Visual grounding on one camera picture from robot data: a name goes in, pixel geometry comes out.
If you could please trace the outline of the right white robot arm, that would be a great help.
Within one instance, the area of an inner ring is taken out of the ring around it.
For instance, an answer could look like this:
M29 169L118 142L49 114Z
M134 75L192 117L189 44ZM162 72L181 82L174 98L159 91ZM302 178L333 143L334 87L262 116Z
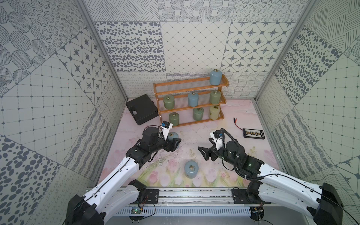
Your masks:
M250 181L247 195L262 202L275 203L300 212L317 225L341 225L343 203L336 189L328 184L309 183L245 153L235 141L212 141L210 148L198 147L205 160L221 159L233 166L243 179Z

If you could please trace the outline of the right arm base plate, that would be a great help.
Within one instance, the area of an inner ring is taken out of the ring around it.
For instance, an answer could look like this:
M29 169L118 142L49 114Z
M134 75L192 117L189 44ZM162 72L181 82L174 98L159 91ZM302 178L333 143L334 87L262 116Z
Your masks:
M249 194L247 189L235 187L231 189L231 193L234 204L271 204L261 200L258 195Z

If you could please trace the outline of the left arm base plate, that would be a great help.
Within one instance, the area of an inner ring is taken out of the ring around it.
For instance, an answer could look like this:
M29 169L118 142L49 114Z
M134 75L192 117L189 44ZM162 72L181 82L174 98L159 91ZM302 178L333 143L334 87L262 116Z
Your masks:
M158 204L159 189L144 189L139 192L134 204Z

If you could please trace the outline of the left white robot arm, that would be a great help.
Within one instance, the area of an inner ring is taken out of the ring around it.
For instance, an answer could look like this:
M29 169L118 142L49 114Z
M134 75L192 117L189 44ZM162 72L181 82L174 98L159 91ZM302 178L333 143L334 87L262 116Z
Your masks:
M83 196L75 195L68 203L65 225L104 225L121 208L146 201L146 185L133 180L124 190L118 189L146 163L152 162L160 150L174 152L182 141L168 138L173 124L163 122L148 126L142 138L130 148L120 164L96 187Z

